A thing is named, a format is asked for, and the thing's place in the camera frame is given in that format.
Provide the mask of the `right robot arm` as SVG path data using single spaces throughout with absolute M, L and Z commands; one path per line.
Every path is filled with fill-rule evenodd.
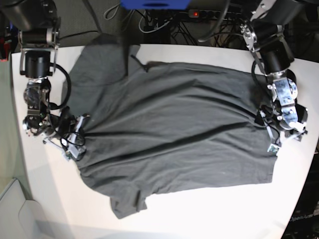
M 75 117 L 67 106 L 71 95 L 69 74 L 56 63 L 59 48 L 60 18 L 52 0 L 2 0 L 0 10 L 18 29 L 20 45 L 19 73 L 28 79 L 23 93 L 27 115 L 23 120 L 26 133 L 44 134 L 44 142 L 60 141 L 60 148 L 82 150 L 85 138 L 81 130 L 84 116 Z M 66 78 L 67 93 L 61 104 L 50 100 L 51 77 L 58 69 Z

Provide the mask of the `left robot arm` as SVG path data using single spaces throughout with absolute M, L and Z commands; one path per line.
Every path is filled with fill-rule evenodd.
M 294 56 L 285 36 L 285 26 L 308 4 L 306 0 L 249 0 L 243 6 L 241 34 L 254 58 L 255 69 L 264 75 L 265 94 L 257 119 L 266 127 L 271 145 L 297 140 L 307 134 L 308 110 L 297 102 L 296 77 L 290 70 Z

